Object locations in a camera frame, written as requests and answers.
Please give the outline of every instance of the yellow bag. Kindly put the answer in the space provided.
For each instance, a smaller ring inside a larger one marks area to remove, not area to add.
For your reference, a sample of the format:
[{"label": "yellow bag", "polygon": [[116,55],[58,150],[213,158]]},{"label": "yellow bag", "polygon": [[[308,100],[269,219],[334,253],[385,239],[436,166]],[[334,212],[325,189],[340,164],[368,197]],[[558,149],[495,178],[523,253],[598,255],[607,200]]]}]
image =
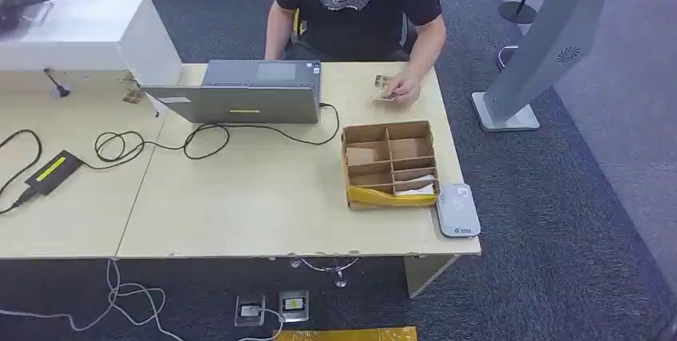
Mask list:
[{"label": "yellow bag", "polygon": [[415,327],[356,331],[282,331],[275,341],[417,341]]}]

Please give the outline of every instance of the small white device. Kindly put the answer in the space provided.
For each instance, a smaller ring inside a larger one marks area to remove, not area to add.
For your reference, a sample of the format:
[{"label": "small white device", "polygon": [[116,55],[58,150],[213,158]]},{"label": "small white device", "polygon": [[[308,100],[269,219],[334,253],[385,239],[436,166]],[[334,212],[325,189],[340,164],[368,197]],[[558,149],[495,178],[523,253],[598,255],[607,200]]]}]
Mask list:
[{"label": "small white device", "polygon": [[437,220],[445,237],[475,237],[480,234],[475,201],[467,184],[440,183]]}]

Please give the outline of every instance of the speaker grille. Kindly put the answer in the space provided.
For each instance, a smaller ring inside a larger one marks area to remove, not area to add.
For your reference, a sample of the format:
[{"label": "speaker grille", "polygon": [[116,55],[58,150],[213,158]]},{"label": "speaker grille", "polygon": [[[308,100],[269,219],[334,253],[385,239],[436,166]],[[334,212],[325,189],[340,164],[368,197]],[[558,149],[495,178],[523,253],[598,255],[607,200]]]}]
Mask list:
[{"label": "speaker grille", "polygon": [[557,64],[565,64],[580,56],[580,47],[567,47],[557,54]]}]

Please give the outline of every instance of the person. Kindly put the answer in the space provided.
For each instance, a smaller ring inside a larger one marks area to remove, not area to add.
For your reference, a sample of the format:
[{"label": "person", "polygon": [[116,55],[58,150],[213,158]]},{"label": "person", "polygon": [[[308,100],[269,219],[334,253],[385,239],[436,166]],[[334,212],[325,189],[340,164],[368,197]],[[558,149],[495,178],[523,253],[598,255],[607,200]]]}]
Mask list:
[{"label": "person", "polygon": [[[307,21],[298,42],[287,46],[296,10]],[[402,14],[416,26],[410,57],[402,52]],[[322,61],[403,61],[390,79],[398,104],[418,99],[423,77],[446,39],[439,0],[275,0],[268,14],[265,58]]]}]

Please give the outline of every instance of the laptop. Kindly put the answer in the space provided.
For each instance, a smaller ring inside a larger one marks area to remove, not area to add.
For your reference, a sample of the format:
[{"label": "laptop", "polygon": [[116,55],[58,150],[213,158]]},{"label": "laptop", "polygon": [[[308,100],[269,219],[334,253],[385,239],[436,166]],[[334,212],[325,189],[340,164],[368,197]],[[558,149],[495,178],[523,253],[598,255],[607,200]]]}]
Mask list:
[{"label": "laptop", "polygon": [[141,86],[191,123],[319,120],[319,61],[212,60],[200,86]]}]

